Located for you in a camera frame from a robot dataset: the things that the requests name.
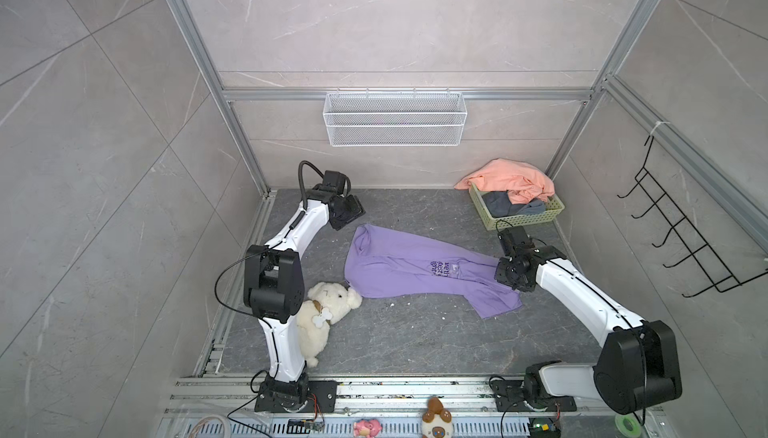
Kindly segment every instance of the white cable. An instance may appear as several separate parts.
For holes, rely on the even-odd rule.
[[[187,436],[187,438],[195,438],[197,433],[203,429],[203,426],[212,420],[218,420],[221,422],[222,428],[224,428],[224,438],[232,437],[232,426],[230,425],[229,419],[222,415],[206,415],[200,418],[200,421],[198,421],[197,424],[192,428],[192,431],[190,431],[190,434]]]
[[[671,125],[671,124],[672,124],[672,122],[664,122],[664,121],[662,121],[662,120],[657,120],[657,121],[656,121],[656,124],[654,125],[654,127],[653,127],[652,129],[650,129],[650,133],[648,133],[648,135],[653,135],[653,134],[654,134],[654,132],[656,131],[656,129],[657,129],[657,128],[658,128],[660,125],[662,125],[662,124],[665,124],[665,125]]]

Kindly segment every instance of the purple t-shirt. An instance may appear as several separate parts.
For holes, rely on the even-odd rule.
[[[481,318],[519,308],[518,292],[494,278],[498,259],[444,241],[365,224],[357,227],[344,275],[360,295],[464,295]]]

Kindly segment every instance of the white wire mesh basket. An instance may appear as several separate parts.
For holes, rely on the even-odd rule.
[[[459,92],[338,92],[322,117],[333,146],[458,145],[467,107]]]

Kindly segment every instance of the black metal hook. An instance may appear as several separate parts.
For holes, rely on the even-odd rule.
[[[643,218],[644,216],[646,216],[646,214],[649,211],[651,211],[652,209],[656,209],[656,210],[659,211],[659,213],[661,214],[662,218],[664,218],[664,220],[670,226],[669,230],[667,231],[667,234],[664,236],[664,240],[659,245],[656,245],[655,243],[651,243],[651,244],[655,248],[657,248],[657,249],[661,248],[662,246],[664,246],[667,243],[667,240],[669,239],[669,237],[672,234],[672,232],[674,232],[677,235],[677,238],[680,239],[680,241],[683,243],[683,246],[685,247],[685,249],[688,251],[687,255],[685,255],[682,259],[678,260],[673,265],[663,264],[663,266],[666,269],[672,269],[672,268],[676,267],[677,265],[679,265],[680,263],[683,263],[687,259],[694,259],[694,261],[696,261],[696,264],[699,266],[701,271],[704,273],[704,276],[706,276],[706,279],[709,280],[710,285],[705,287],[704,289],[699,290],[696,293],[693,293],[692,295],[686,295],[685,293],[683,293],[682,295],[686,299],[691,299],[691,298],[693,298],[693,297],[695,297],[697,295],[701,295],[702,293],[704,293],[705,291],[710,290],[710,289],[715,289],[715,290],[717,290],[720,293],[724,293],[724,292],[726,292],[728,290],[733,290],[736,287],[740,287],[740,286],[742,286],[742,285],[744,285],[746,283],[749,283],[752,280],[755,280],[755,279],[758,279],[758,278],[760,278],[762,276],[768,275],[768,269],[766,269],[763,273],[761,273],[759,275],[756,275],[756,276],[754,276],[754,277],[752,277],[752,278],[750,278],[748,280],[744,280],[744,281],[739,280],[734,275],[734,272],[731,271],[730,268],[728,268],[728,265],[725,264],[725,261],[723,261],[723,259],[717,254],[717,252],[714,250],[714,248],[712,248],[712,245],[710,245],[710,243],[706,240],[706,238],[701,234],[701,232],[698,230],[696,225],[694,225],[694,223],[690,221],[690,219],[683,212],[683,210],[678,206],[678,204],[667,193],[667,190],[665,190],[664,187],[661,186],[661,184],[658,182],[658,180],[656,180],[656,178],[653,175],[651,175],[650,171],[646,168],[646,165],[648,164],[648,156],[650,155],[650,147],[653,146],[653,145],[654,145],[654,137],[649,135],[648,138],[645,140],[645,143],[643,144],[643,146],[647,146],[648,147],[648,151],[645,154],[645,159],[643,160],[643,166],[640,167],[640,170],[634,175],[634,181],[635,181],[634,186],[630,189],[630,191],[626,195],[616,195],[616,196],[619,197],[620,199],[625,199],[632,192],[634,192],[637,188],[643,190],[645,195],[648,197],[648,200],[651,201],[650,207],[648,207],[648,209],[645,210],[639,216],[632,215],[632,218],[633,219]],[[656,186],[662,192],[661,196],[659,198],[657,198],[656,200],[653,199],[653,197],[650,195],[650,193],[648,193],[648,190],[646,190],[645,186],[643,186],[643,180],[645,180],[647,178],[653,180],[653,182],[656,184]],[[661,207],[659,207],[659,201],[661,201],[661,199],[663,197],[665,197],[665,196],[669,199],[669,201],[677,209],[677,211],[683,216],[683,218],[677,220],[677,222],[675,222],[675,223],[672,223],[672,221],[670,220],[669,216],[667,216],[667,214],[664,213],[664,211],[661,209]],[[685,241],[683,236],[677,231],[677,226],[680,223],[682,223],[682,222],[688,222],[688,224],[694,229],[694,231],[699,236],[699,238],[701,238],[701,240],[704,241],[704,244],[702,246],[700,246],[699,248],[697,248],[695,250],[692,250],[690,248],[690,246],[688,245],[687,241]],[[724,279],[717,280],[717,281],[712,279],[710,274],[706,271],[704,265],[702,265],[701,261],[699,261],[699,259],[696,257],[696,253],[698,253],[699,251],[702,251],[704,249],[709,249],[709,251],[711,251],[712,254],[715,256],[715,258],[717,258],[717,260],[723,265],[723,267],[725,268],[725,270],[728,273],[728,275]],[[723,287],[720,286],[725,281],[730,280],[730,279],[735,280],[736,284],[732,285],[732,286],[727,286],[726,288],[723,288]]]

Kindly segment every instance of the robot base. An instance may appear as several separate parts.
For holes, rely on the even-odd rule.
[[[322,413],[333,413],[336,407],[336,388],[339,386],[339,382],[333,380],[318,380],[309,381],[309,387],[307,388],[307,396],[316,396],[317,405],[320,407]],[[304,405],[299,406],[298,410],[287,410],[283,404],[284,400],[281,400],[276,392],[270,388],[265,380],[259,386],[259,396],[256,398],[256,405],[254,411],[269,411],[272,413],[285,413],[290,411],[293,413],[313,412],[314,404],[312,398],[308,398]]]
[[[572,396],[551,396],[541,385],[538,371],[542,366],[557,363],[548,361],[535,364],[525,369],[525,377],[520,380],[491,380],[491,390],[495,393],[497,411],[528,412],[576,411],[576,402]]]

